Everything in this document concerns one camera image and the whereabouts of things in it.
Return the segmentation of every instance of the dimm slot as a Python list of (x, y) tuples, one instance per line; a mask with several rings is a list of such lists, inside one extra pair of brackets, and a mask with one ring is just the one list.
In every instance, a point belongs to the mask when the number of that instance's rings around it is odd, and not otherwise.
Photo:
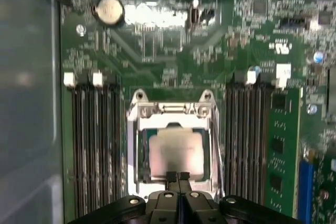
[(76, 218), (120, 198), (118, 89), (82, 85), (72, 91)]
[(264, 86), (226, 90), (225, 189), (264, 203), (266, 147), (271, 92)]

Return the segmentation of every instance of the blue connector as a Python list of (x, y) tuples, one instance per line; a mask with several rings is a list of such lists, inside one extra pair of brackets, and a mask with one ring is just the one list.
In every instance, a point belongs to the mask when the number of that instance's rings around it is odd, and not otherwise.
[(311, 224), (314, 165), (301, 161), (299, 169), (298, 219), (303, 224)]

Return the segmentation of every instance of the chip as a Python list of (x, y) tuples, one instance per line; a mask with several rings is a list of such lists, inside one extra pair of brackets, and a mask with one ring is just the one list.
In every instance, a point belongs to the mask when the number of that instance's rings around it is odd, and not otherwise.
[(330, 25), (332, 19), (332, 12), (327, 10), (322, 10), (319, 12), (319, 25)]
[(270, 184), (273, 189), (276, 191), (281, 191), (282, 189), (282, 178), (278, 175), (271, 174), (270, 176)]
[(285, 94), (273, 94), (272, 108), (277, 109), (277, 110), (285, 110), (286, 109), (286, 95)]
[(273, 151), (282, 154), (284, 152), (283, 141), (274, 137), (272, 141), (272, 149)]
[(267, 2), (265, 0), (254, 0), (253, 1), (253, 13), (254, 14), (266, 14), (267, 13)]

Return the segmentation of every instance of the surface-mount component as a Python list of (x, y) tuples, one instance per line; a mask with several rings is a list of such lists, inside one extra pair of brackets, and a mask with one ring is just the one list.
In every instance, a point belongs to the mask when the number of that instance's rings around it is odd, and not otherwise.
[(279, 139), (278, 137), (274, 137), (272, 141), (272, 150), (279, 153), (283, 154), (284, 152), (284, 142), (283, 139)]
[(288, 17), (280, 20), (281, 29), (309, 29), (309, 22), (303, 17)]
[(94, 14), (105, 25), (114, 26), (123, 21), (124, 7), (119, 0), (100, 0)]
[(266, 0), (254, 0), (253, 1), (253, 13), (266, 15), (267, 14), (267, 2)]
[(331, 25), (332, 12), (328, 10), (319, 11), (318, 24), (319, 25)]
[(272, 108), (277, 110), (286, 109), (286, 95), (275, 93), (272, 95)]
[(269, 177), (269, 183), (271, 187), (278, 191), (281, 192), (282, 190), (282, 178), (276, 174), (271, 174)]

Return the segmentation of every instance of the white connector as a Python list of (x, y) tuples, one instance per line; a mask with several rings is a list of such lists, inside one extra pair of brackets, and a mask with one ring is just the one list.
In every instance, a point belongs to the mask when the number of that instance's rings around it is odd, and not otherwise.
[(257, 72), (254, 71), (254, 70), (248, 70), (245, 84), (247, 84), (247, 85), (255, 84), (256, 81), (257, 81)]
[(73, 88), (76, 86), (76, 77), (73, 72), (65, 72), (63, 77), (63, 84), (66, 87)]
[(93, 73), (92, 85), (95, 87), (103, 87), (103, 74), (101, 72)]

